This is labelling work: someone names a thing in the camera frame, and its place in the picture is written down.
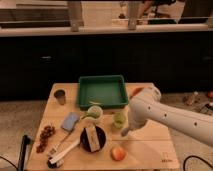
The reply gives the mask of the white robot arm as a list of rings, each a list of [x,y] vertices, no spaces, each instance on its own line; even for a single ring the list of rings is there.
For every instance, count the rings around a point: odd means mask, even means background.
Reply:
[[[131,130],[142,128],[148,119],[180,131],[213,147],[213,117],[171,107],[160,102],[155,86],[145,87],[129,100],[128,123]]]

